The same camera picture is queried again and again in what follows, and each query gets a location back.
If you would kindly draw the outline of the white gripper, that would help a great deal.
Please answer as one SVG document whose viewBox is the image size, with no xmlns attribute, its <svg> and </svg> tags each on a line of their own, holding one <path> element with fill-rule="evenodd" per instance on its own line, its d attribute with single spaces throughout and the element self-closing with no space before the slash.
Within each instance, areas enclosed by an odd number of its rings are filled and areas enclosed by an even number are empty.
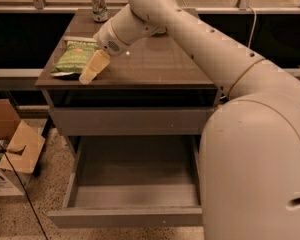
<svg viewBox="0 0 300 240">
<path fill-rule="evenodd" d="M 84 85 L 91 83 L 109 65 L 110 55 L 119 56 L 129 48 L 129 45 L 121 41 L 115 34 L 111 20 L 101 26 L 93 39 L 97 42 L 98 47 L 104 51 L 97 50 L 82 70 L 79 81 Z"/>
</svg>

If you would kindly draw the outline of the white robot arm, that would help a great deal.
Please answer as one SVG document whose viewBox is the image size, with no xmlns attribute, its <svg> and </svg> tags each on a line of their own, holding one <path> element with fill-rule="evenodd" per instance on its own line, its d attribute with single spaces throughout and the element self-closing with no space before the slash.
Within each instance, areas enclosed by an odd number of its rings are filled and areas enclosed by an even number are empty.
<svg viewBox="0 0 300 240">
<path fill-rule="evenodd" d="M 300 81 L 182 10 L 174 0 L 128 0 L 95 34 L 90 83 L 140 38 L 167 32 L 228 97 L 199 149 L 205 240 L 300 240 Z"/>
</svg>

